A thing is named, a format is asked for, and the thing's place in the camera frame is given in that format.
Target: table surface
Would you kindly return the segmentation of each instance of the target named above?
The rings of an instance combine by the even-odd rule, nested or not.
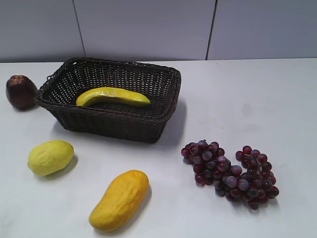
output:
[[[316,237],[317,59],[154,63],[182,74],[177,109],[156,144],[68,131],[43,108],[15,110],[5,82],[23,74],[40,87],[61,63],[0,64],[0,237]],[[28,154],[53,139],[70,142],[76,157],[39,178]],[[213,186],[197,187],[180,150],[200,139],[218,141],[232,164],[247,144],[266,153],[280,195],[250,211],[217,197]],[[115,233],[95,231],[90,212],[131,169],[151,183],[142,212]]]

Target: plastic fruit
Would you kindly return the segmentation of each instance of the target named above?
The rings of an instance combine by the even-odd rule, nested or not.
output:
[[[36,146],[29,154],[28,166],[33,173],[46,176],[64,169],[74,156],[71,144],[52,140]]]
[[[6,82],[6,98],[18,110],[35,106],[34,98],[38,92],[35,84],[24,75],[14,75]]]
[[[122,103],[135,107],[144,107],[150,100],[141,93],[122,88],[102,87],[88,90],[81,94],[76,101],[77,106],[89,107],[95,103]]]
[[[89,216],[99,230],[114,231],[125,225],[138,211],[149,189],[149,179],[142,171],[131,170],[116,177]]]

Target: dark brown wicker basket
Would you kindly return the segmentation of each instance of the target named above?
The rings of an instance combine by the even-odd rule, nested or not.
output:
[[[180,72],[154,64],[73,58],[66,61],[39,89],[36,103],[47,109],[67,130],[127,140],[156,142],[176,109]],[[83,92],[116,87],[147,96],[144,108],[104,103],[77,107]]]

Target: mango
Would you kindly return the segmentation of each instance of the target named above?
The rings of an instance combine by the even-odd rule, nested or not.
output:
[[[33,173],[46,176],[64,169],[74,156],[71,144],[52,140],[36,146],[29,154],[28,166]]]
[[[149,189],[142,171],[131,170],[116,177],[89,216],[90,224],[111,232],[122,227],[140,208]]]

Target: yellow banana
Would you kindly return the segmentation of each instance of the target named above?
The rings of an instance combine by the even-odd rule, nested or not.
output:
[[[135,107],[149,105],[150,100],[141,93],[123,88],[102,87],[88,90],[81,94],[76,101],[77,106],[89,107],[95,103],[112,102],[128,104]]]

